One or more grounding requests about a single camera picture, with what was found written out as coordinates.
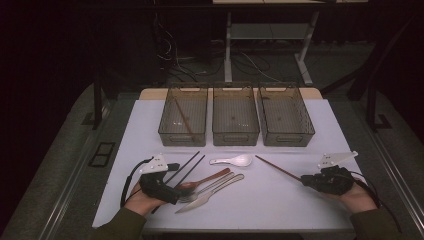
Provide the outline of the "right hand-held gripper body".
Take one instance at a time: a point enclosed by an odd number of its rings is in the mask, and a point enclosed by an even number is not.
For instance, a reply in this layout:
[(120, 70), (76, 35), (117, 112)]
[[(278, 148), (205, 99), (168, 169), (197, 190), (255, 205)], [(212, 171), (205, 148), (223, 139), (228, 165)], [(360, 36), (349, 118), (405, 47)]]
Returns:
[(346, 160), (352, 160), (357, 155), (356, 151), (325, 153), (318, 164), (320, 172), (315, 175), (317, 190), (333, 195), (343, 195), (348, 192), (355, 179), (349, 170), (340, 167), (339, 164)]

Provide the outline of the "black slanted beam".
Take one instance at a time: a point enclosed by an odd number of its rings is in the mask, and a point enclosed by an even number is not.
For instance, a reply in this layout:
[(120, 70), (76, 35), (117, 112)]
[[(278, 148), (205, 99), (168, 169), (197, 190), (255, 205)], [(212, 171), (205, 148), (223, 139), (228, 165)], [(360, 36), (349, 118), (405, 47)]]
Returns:
[(385, 58), (389, 55), (394, 45), (413, 19), (414, 15), (406, 18), (396, 18), (384, 21), (380, 28), (376, 45), (368, 59), (353, 72), (322, 88), (320, 90), (321, 94), (327, 95), (348, 82), (352, 82), (347, 96), (350, 100), (359, 100), (374, 81), (375, 74), (378, 72)]

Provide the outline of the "black stand post with foot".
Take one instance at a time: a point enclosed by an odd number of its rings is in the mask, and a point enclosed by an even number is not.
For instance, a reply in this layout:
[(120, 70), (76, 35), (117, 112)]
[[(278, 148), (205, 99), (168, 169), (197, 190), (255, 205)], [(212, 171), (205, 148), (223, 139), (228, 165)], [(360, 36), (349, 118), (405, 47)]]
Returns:
[(373, 132), (379, 129), (391, 129), (392, 126), (384, 114), (376, 113), (377, 83), (371, 80), (367, 91), (366, 122)]

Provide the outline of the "brown wooden spoon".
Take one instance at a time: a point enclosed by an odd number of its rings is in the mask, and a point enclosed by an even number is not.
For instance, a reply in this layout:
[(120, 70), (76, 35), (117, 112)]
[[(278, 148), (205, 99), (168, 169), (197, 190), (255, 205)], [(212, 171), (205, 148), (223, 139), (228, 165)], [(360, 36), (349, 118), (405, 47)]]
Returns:
[(194, 181), (194, 182), (185, 182), (185, 183), (182, 183), (180, 186), (182, 188), (193, 187), (194, 190), (195, 190), (201, 184), (206, 183), (206, 182), (208, 182), (210, 180), (213, 180), (213, 179), (217, 179), (219, 177), (222, 177), (222, 176), (224, 176), (225, 174), (227, 174), (229, 172), (230, 172), (230, 169), (229, 168), (225, 168), (225, 169), (223, 169), (223, 170), (221, 170), (221, 171), (219, 171), (219, 172), (217, 172), (217, 173), (215, 173), (213, 175), (210, 175), (210, 176), (208, 176), (206, 178), (203, 178), (201, 180)]

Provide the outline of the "thin black metal stand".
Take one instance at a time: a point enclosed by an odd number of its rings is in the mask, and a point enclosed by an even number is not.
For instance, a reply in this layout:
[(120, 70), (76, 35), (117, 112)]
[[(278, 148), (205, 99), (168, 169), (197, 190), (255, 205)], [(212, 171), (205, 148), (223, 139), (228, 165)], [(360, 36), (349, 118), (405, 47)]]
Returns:
[(101, 78), (96, 74), (93, 81), (93, 103), (94, 103), (94, 120), (93, 130), (96, 130), (102, 121), (102, 88)]

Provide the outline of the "metal floor rail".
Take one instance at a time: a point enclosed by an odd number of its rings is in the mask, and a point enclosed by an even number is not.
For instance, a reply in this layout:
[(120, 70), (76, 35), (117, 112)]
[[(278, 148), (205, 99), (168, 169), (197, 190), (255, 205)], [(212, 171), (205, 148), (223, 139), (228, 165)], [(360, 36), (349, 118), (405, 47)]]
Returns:
[(115, 141), (90, 134), (37, 240), (87, 240), (110, 173)]
[(387, 175), (389, 176), (394, 188), (400, 195), (400, 198), (405, 205), (410, 217), (415, 226), (424, 238), (424, 207), (419, 203), (415, 194), (407, 184), (404, 176), (397, 167), (394, 158), (390, 155), (389, 149), (384, 146), (384, 143), (377, 132), (372, 130), (367, 131), (374, 147), (377, 149), (380, 162), (383, 165)]

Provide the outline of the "person's right hand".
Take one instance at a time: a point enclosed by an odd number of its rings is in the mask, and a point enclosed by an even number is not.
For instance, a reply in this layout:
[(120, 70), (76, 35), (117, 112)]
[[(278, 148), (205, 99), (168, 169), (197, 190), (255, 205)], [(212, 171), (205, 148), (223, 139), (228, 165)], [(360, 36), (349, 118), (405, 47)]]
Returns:
[(357, 183), (342, 195), (326, 194), (326, 197), (341, 202), (352, 214), (377, 209), (377, 205), (371, 196)]

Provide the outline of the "person's left hand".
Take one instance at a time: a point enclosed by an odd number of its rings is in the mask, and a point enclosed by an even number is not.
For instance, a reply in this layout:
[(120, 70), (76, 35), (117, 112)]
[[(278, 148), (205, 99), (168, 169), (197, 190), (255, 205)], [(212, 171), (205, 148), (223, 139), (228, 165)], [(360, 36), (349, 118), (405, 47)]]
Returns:
[(124, 207), (141, 216), (146, 216), (156, 207), (164, 204), (164, 201), (144, 194), (141, 186), (136, 184), (131, 191), (130, 197), (126, 200)]

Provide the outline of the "metal knife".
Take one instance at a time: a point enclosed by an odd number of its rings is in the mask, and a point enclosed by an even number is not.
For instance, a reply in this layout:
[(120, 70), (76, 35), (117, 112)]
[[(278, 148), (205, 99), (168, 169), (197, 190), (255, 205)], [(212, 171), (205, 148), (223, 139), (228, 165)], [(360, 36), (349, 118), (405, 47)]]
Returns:
[(182, 207), (181, 209), (176, 211), (176, 214), (188, 212), (190, 210), (201, 207), (202, 205), (206, 204), (214, 194), (216, 194), (220, 190), (224, 189), (225, 187), (227, 187), (227, 186), (229, 186), (229, 185), (231, 185), (235, 182), (243, 180), (244, 178), (245, 178), (245, 176), (243, 174), (237, 174), (237, 175), (233, 176), (229, 180), (226, 180), (222, 184), (218, 185), (217, 187), (215, 187), (214, 189), (209, 191), (208, 193), (203, 194), (202, 196), (198, 197), (196, 200), (192, 201), (188, 205)]

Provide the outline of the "white ceramic spoon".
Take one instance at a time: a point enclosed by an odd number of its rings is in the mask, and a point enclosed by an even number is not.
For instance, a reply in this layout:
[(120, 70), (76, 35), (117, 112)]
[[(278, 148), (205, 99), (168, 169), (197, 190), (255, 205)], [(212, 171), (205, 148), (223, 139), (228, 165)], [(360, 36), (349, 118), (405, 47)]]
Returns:
[(230, 164), (237, 167), (247, 167), (251, 163), (252, 163), (252, 157), (249, 154), (242, 154), (232, 158), (212, 159), (209, 161), (210, 165)]

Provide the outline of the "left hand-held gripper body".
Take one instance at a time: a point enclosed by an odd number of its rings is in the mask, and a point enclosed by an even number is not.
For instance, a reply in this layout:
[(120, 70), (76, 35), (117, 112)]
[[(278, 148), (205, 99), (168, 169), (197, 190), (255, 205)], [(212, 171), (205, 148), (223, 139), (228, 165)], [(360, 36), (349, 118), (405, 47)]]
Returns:
[(139, 184), (143, 192), (149, 197), (176, 204), (180, 191), (168, 186), (163, 178), (168, 171), (167, 162), (162, 154), (154, 156), (140, 170)]

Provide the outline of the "white metal desk frame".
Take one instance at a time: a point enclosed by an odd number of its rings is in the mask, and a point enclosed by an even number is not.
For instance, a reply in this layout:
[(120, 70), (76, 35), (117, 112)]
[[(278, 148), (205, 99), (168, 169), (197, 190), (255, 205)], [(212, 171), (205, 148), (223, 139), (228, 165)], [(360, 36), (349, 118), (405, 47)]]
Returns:
[(282, 15), (282, 11), (288, 11), (292, 15), (299, 17), (294, 8), (299, 7), (299, 11), (309, 11), (306, 20), (266, 20), (264, 23), (237, 23), (233, 21), (235, 9), (226, 13), (226, 38), (224, 55), (224, 75), (225, 81), (231, 82), (232, 60), (231, 42), (233, 40), (301, 40), (302, 48), (294, 54), (294, 58), (306, 86), (312, 86), (313, 81), (309, 74), (305, 57), (320, 17), (324, 12), (323, 7), (347, 7), (367, 3), (368, 0), (213, 0), (215, 6), (252, 7), (255, 11), (274, 10), (276, 14)]

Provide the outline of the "smoky clear plastic bin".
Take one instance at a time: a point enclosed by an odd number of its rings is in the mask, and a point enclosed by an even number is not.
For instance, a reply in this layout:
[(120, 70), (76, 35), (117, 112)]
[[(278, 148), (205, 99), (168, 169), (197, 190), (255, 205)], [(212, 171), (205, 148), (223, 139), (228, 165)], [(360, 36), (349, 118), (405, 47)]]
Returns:
[(257, 105), (265, 146), (306, 147), (315, 135), (296, 83), (260, 83)]
[[(190, 136), (174, 97), (195, 135)], [(164, 146), (203, 147), (206, 145), (208, 87), (200, 83), (175, 83), (168, 88), (158, 133)]]
[(260, 133), (253, 87), (247, 82), (213, 86), (213, 144), (255, 146)]

